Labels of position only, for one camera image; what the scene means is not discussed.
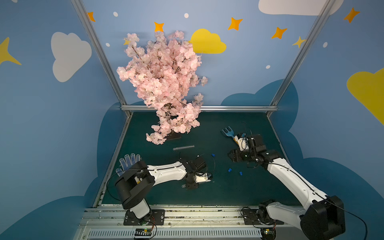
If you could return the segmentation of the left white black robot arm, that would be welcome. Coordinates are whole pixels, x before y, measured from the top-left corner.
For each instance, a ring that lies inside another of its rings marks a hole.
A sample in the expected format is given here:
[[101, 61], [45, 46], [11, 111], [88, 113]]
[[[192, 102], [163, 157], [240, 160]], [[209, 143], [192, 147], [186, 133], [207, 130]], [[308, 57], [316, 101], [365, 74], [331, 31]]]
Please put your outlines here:
[[205, 172], [208, 167], [202, 157], [193, 161], [178, 161], [153, 166], [147, 165], [140, 155], [126, 155], [120, 159], [121, 167], [116, 169], [118, 179], [115, 182], [119, 200], [134, 220], [149, 223], [153, 219], [152, 210], [145, 200], [150, 190], [157, 185], [171, 181], [185, 181], [188, 190], [197, 189], [199, 184], [210, 182], [211, 173]]

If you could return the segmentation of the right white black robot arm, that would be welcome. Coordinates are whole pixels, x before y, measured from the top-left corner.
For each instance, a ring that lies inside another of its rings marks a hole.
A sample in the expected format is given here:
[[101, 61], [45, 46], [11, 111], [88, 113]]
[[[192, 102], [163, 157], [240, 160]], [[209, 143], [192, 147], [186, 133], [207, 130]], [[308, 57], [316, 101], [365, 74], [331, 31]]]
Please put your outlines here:
[[346, 231], [344, 203], [330, 197], [301, 176], [275, 150], [268, 150], [261, 135], [246, 137], [229, 133], [238, 147], [229, 152], [233, 162], [256, 163], [275, 176], [300, 202], [290, 207], [274, 200], [259, 204], [257, 222], [280, 221], [301, 230], [309, 240], [332, 240]]

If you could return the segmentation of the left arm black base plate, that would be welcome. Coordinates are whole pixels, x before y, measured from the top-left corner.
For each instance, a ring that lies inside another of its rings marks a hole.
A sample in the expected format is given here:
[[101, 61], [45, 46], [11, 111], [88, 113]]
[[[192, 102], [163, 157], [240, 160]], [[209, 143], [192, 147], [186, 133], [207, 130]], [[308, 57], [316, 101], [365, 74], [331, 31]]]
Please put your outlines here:
[[156, 225], [163, 226], [165, 210], [150, 210], [143, 218], [137, 218], [134, 212], [127, 210], [124, 218], [124, 226]]

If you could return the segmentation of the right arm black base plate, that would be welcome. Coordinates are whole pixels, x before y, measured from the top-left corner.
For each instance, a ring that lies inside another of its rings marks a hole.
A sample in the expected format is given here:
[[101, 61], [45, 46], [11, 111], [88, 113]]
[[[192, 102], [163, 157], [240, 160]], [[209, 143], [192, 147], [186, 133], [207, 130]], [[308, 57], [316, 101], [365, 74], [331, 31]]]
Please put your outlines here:
[[259, 209], [251, 209], [248, 207], [242, 208], [240, 210], [241, 217], [244, 220], [245, 225], [267, 225], [267, 226], [274, 226], [276, 225], [284, 225], [285, 223], [278, 220], [273, 220], [269, 218], [268, 216], [263, 216], [262, 213], [259, 214]]

